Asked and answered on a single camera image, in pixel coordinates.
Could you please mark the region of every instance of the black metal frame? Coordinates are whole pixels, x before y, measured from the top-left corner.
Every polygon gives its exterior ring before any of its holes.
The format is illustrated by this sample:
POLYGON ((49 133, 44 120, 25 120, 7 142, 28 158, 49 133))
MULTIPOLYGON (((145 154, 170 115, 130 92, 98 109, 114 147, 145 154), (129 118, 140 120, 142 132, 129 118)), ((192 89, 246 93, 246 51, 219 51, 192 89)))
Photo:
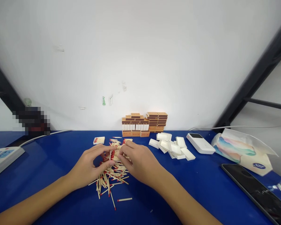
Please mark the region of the black metal frame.
POLYGON ((0 70, 0 98, 12 112, 25 109, 25 105, 0 70))
POLYGON ((230 126, 247 102, 281 109, 281 104, 252 99, 253 94, 281 61, 281 29, 255 65, 239 91, 233 97, 215 127, 230 126))

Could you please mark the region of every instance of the pile of matchsticks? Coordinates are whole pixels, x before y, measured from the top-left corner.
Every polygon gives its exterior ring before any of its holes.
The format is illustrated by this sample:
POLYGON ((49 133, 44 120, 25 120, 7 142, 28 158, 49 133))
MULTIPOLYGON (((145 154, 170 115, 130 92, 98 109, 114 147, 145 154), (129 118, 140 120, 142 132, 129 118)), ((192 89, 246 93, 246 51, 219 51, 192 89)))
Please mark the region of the pile of matchsticks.
MULTIPOLYGON (((123 144, 126 143, 126 141, 133 141, 133 139, 124 139, 123 144)), ((117 184, 129 184, 128 182, 125 181, 126 178, 129 176, 126 176, 127 173, 129 173, 126 169, 126 167, 121 163, 120 159, 118 158, 118 155, 120 153, 120 149, 122 147, 121 142, 118 141, 117 139, 109 139, 109 145, 115 147, 116 149, 112 152, 110 152, 109 156, 104 157, 103 161, 100 163, 104 163, 109 160, 114 160, 116 164, 109 169, 105 170, 99 177, 96 179, 94 182, 90 183, 89 185, 96 183, 96 191, 98 192, 98 197, 100 199, 100 196, 102 196, 105 192, 108 192, 108 197, 111 196, 113 206, 116 210, 115 202, 112 197, 111 193, 111 188, 113 188, 117 184), (109 180, 114 181, 116 183, 110 184, 109 180)), ((132 198, 124 198, 124 199, 118 199, 118 202, 121 201, 128 201, 132 200, 132 198)))

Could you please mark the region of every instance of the forearm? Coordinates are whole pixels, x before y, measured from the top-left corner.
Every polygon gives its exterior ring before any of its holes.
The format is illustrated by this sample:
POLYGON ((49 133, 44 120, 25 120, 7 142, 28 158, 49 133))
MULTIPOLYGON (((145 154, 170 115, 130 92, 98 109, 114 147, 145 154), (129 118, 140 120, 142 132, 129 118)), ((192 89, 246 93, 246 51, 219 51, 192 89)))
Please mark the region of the forearm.
POLYGON ((32 224, 73 190, 64 177, 17 205, 0 213, 0 224, 32 224))
POLYGON ((184 225, 221 224, 171 175, 163 172, 153 188, 166 200, 184 225))

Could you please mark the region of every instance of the power strip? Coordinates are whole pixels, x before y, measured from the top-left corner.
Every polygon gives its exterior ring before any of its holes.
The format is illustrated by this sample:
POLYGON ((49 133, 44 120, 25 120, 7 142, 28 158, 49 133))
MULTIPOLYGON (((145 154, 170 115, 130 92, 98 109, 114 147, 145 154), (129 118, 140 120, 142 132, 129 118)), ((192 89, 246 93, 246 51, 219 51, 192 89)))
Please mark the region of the power strip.
POLYGON ((24 153, 21 147, 0 148, 0 173, 24 153))

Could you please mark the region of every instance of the tissue box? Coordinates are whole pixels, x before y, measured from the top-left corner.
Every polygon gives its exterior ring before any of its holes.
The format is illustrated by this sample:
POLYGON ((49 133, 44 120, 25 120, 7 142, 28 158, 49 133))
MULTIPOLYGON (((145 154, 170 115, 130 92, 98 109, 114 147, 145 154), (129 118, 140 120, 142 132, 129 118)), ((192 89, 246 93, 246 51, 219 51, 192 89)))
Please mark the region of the tissue box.
POLYGON ((225 129, 222 134, 218 133, 211 145, 216 153, 261 176, 273 169, 267 154, 278 156, 261 140, 230 129, 225 129))

